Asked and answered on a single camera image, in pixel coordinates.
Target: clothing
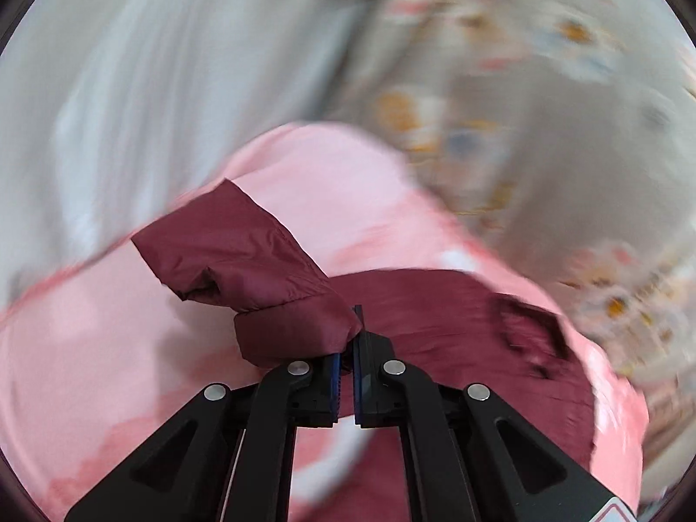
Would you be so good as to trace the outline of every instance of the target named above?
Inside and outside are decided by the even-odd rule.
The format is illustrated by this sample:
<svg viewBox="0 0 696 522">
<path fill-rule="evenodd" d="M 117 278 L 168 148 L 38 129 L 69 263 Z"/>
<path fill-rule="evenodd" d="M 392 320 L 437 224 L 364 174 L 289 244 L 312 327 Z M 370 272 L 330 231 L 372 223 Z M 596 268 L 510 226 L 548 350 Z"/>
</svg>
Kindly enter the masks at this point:
<svg viewBox="0 0 696 522">
<path fill-rule="evenodd" d="M 590 471 L 637 507 L 647 424 L 641 394 L 614 375 L 603 351 L 573 329 L 550 296 L 420 189 L 399 152 L 339 124 L 280 127 L 236 152 L 220 178 L 170 210 L 225 178 L 273 214 L 329 277 L 455 269 L 561 316 L 595 395 Z M 53 276 L 1 317 L 0 448 L 51 522 L 62 521 L 201 387 L 259 381 L 263 371 L 241 357 L 233 321 L 229 308 L 182 302 L 131 241 Z M 371 433 L 350 418 L 333 429 L 298 430 L 291 521 L 352 472 Z"/>
<path fill-rule="evenodd" d="M 586 468 L 594 398 L 558 318 L 459 271 L 365 271 L 328 279 L 273 216 L 229 181 L 150 224 L 133 243 L 181 299 L 239 312 L 255 364 L 340 353 L 366 326 L 436 382 L 484 383 Z M 352 413 L 350 383 L 342 415 Z"/>
<path fill-rule="evenodd" d="M 355 312 L 290 232 L 228 180 L 133 243 L 182 300 L 236 311 L 239 350 L 258 367 L 341 353 L 360 331 Z"/>
</svg>

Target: maroon fabric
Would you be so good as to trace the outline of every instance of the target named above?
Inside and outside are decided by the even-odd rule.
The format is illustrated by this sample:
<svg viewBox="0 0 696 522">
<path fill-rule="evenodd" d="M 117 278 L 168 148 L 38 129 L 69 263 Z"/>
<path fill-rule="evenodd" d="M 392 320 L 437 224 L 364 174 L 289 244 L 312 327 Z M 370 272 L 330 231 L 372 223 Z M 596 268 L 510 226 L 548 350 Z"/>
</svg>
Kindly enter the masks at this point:
<svg viewBox="0 0 696 522">
<path fill-rule="evenodd" d="M 368 271 L 331 279 L 348 304 L 363 305 L 368 330 L 438 383 L 485 383 L 580 465 L 594 439 L 592 386 L 558 320 L 488 290 L 457 271 Z M 352 383 L 341 413 L 352 412 Z M 303 522 L 408 522 L 398 432 L 375 431 L 338 489 Z"/>
<path fill-rule="evenodd" d="M 368 271 L 328 280 L 273 216 L 226 181 L 133 239 L 181 299 L 239 312 L 245 358 L 273 365 L 342 351 L 359 325 L 435 382 L 485 383 L 585 468 L 594 398 L 553 314 L 492 292 L 458 271 Z M 342 383 L 341 415 L 352 413 Z M 406 522 L 398 432 L 378 430 L 340 488 L 305 522 Z"/>
<path fill-rule="evenodd" d="M 230 181 L 147 226 L 133 243 L 182 300 L 239 312 L 241 354 L 260 367 L 341 352 L 360 330 L 290 232 Z"/>
</svg>

